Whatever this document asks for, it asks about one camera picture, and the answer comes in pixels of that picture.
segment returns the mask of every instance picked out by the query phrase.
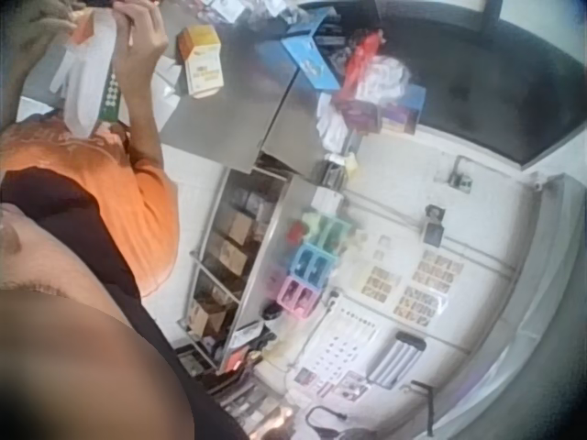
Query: metal shelf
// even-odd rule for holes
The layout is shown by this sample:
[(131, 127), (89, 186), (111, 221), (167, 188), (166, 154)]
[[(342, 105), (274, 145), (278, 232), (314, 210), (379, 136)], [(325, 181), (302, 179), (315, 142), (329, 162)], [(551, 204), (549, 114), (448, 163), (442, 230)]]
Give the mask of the metal shelf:
[(188, 339), (190, 339), (190, 341), (192, 341), (192, 345), (194, 346), (195, 350), (202, 356), (202, 358), (204, 358), (206, 360), (206, 362), (208, 362), (212, 367), (214, 367), (214, 369), (216, 371), (218, 371), (218, 368), (219, 368), (218, 363), (215, 362), (210, 357), (210, 355), (208, 354), (208, 352), (205, 348), (201, 347), (202, 342), (200, 342), (198, 339), (194, 338), (192, 335), (189, 334), (189, 332), (188, 332), (189, 325), (185, 322), (185, 319), (180, 319), (177, 322), (177, 324), (185, 332), (185, 335), (188, 337)]
[[(253, 262), (248, 281), (239, 299), (203, 263), (210, 233), (214, 228), (216, 213), (220, 204), (223, 203), (223, 199), (226, 198), (228, 180), (232, 172), (238, 171), (227, 170), (223, 176), (214, 208), (207, 222), (204, 239), (202, 240), (201, 246), (191, 253), (195, 261), (194, 278), (190, 287), (190, 298), (186, 304), (185, 318), (180, 321), (180, 325), (183, 328), (187, 328), (187, 316), (194, 301), (194, 292), (198, 279), (200, 276), (203, 276), (202, 272), (204, 276), (209, 278), (225, 295), (238, 305), (234, 320), (229, 328), (225, 343), (225, 352), (220, 365), (210, 358), (207, 352), (202, 353), (204, 349), (201, 347), (200, 341), (194, 340), (191, 335), (188, 335), (198, 352), (206, 360), (209, 360), (211, 365), (215, 366), (218, 374), (225, 372), (228, 360), (234, 353), (234, 350), (230, 350), (229, 347), (235, 332), (246, 325), (259, 321), (262, 308), (267, 301), (270, 301), (271, 294), (273, 293), (274, 296), (274, 293), (281, 287), (287, 271), (289, 256), (295, 250), (295, 247), (288, 245), (285, 240), (287, 231), (291, 224), (294, 221), (300, 220), (303, 213), (309, 209), (316, 192), (316, 187), (313, 184), (303, 180), (299, 176), (293, 176), (289, 181), (283, 181), (282, 178), (278, 178), (278, 176), (274, 176), (272, 173), (254, 171), (260, 172), (267, 179), (275, 179), (276, 181), (282, 182), (283, 187), (279, 193), (279, 199), (275, 205), (267, 232)], [(238, 178), (241, 177), (243, 179), (247, 178), (247, 176), (240, 176)]]

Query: hand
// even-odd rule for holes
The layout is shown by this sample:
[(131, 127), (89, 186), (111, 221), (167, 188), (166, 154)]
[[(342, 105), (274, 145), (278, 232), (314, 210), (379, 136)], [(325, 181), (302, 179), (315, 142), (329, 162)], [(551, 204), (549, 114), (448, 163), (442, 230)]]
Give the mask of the hand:
[(72, 13), (84, 7), (74, 0), (26, 0), (8, 29), (12, 71), (26, 77), (58, 34), (75, 30)]
[(150, 97), (150, 83), (168, 40), (158, 7), (147, 0), (114, 2), (114, 70), (127, 103)]

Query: cardboard box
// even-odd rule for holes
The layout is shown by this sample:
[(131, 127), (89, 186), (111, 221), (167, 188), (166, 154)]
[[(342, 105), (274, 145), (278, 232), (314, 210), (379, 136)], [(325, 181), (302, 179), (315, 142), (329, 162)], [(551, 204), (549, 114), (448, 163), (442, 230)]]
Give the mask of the cardboard box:
[(249, 216), (237, 213), (230, 229), (228, 230), (228, 236), (242, 246), (250, 237), (254, 223), (254, 220)]
[(210, 232), (210, 237), (208, 238), (207, 244), (208, 252), (214, 255), (217, 259), (220, 259), (222, 245), (224, 245), (224, 238), (214, 231)]
[(220, 204), (220, 206), (218, 206), (218, 214), (216, 214), (214, 227), (227, 236), (235, 218), (237, 217), (237, 213), (238, 211), (229, 204)]
[(282, 39), (284, 47), (317, 90), (340, 89), (337, 77), (330, 70), (314, 40), (315, 33), (331, 11), (331, 7), (308, 11), (310, 18), (290, 26)]
[(224, 76), (220, 61), (222, 44), (214, 27), (187, 27), (178, 36), (178, 46), (185, 64), (189, 94), (204, 98), (217, 93), (224, 86)]
[[(230, 292), (235, 295), (237, 298), (240, 299), (240, 297), (242, 296), (242, 290), (232, 290), (230, 289), (229, 286), (226, 286)], [(216, 301), (217, 303), (219, 303), (220, 305), (229, 305), (231, 303), (233, 303), (232, 298), (230, 298), (228, 295), (226, 295), (222, 290), (220, 290), (219, 287), (215, 286), (212, 288), (212, 290), (210, 291), (210, 294), (212, 295), (212, 298), (214, 298), (214, 301)]]
[(230, 243), (224, 240), (222, 248), (220, 249), (220, 257), (218, 258), (232, 273), (241, 276), (245, 270), (248, 262), (247, 255)]
[(387, 104), (381, 109), (383, 131), (394, 131), (413, 135), (420, 121), (426, 89), (408, 84), (405, 94), (396, 103)]
[(227, 316), (227, 309), (212, 298), (194, 300), (193, 308), (188, 316), (188, 325), (192, 336), (203, 337), (217, 334)]
[(222, 204), (218, 208), (215, 227), (218, 231), (244, 246), (248, 241), (254, 220), (233, 207)]

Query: red bag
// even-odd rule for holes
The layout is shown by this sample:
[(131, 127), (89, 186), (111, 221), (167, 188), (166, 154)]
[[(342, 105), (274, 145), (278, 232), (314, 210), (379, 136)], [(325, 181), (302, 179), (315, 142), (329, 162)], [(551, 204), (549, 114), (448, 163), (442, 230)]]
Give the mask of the red bag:
[(337, 93), (338, 101), (349, 101), (355, 97), (359, 81), (364, 77), (367, 66), (377, 55), (383, 42), (383, 31), (378, 30), (365, 37), (355, 49), (347, 64), (345, 82)]

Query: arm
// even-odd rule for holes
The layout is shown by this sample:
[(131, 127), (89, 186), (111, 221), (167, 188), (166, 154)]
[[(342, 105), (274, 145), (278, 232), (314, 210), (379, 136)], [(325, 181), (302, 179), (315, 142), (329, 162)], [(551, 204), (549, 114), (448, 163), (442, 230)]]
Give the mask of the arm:
[(130, 116), (130, 163), (134, 165), (141, 159), (148, 159), (163, 168), (163, 151), (155, 124), (150, 89), (143, 95), (128, 99), (127, 106)]
[(147, 0), (114, 2), (113, 8), (117, 26), (114, 66), (130, 116), (130, 161), (134, 165), (148, 159), (163, 168), (150, 89), (157, 61), (167, 48), (161, 12)]

